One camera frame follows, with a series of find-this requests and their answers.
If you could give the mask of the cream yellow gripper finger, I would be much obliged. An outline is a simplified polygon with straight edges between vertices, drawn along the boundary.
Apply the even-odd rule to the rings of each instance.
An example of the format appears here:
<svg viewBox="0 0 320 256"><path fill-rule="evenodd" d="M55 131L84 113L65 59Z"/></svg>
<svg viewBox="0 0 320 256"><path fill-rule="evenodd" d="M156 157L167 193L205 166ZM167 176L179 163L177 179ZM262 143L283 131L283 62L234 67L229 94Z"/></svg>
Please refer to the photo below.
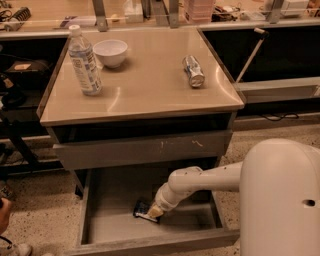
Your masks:
<svg viewBox="0 0 320 256"><path fill-rule="evenodd" d="M164 214L163 210L156 204L156 203L153 203L147 214L151 217L151 218L157 218L157 217L160 217Z"/></svg>

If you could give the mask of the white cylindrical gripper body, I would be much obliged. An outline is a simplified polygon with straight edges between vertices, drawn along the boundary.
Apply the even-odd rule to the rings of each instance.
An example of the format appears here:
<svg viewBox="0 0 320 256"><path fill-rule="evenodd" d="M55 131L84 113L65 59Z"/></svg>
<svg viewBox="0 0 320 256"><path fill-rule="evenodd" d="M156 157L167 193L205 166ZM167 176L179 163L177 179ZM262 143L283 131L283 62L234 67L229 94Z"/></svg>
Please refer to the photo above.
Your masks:
<svg viewBox="0 0 320 256"><path fill-rule="evenodd" d="M186 192L174 191L168 183L164 183L157 191L154 201L164 212L169 212L187 197Z"/></svg>

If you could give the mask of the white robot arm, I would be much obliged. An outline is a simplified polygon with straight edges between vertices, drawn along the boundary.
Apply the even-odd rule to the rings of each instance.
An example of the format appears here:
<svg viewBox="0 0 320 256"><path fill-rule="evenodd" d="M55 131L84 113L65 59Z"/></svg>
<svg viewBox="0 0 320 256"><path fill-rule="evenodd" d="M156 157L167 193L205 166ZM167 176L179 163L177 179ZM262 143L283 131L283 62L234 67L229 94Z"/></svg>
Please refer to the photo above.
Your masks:
<svg viewBox="0 0 320 256"><path fill-rule="evenodd" d="M200 190L240 193L241 256L320 256L320 149L268 139L239 163L178 169L148 214L159 217Z"/></svg>

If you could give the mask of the person's hand at left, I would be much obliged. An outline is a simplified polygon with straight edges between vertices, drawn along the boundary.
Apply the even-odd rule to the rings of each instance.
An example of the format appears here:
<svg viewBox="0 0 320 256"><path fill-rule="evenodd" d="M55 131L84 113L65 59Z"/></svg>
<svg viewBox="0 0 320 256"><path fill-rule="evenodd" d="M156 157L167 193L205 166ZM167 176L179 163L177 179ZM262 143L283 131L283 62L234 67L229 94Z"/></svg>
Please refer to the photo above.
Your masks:
<svg viewBox="0 0 320 256"><path fill-rule="evenodd" d="M12 202L6 198L1 199L2 207L0 208L0 234L4 233L9 225L9 219L12 209Z"/></svg>

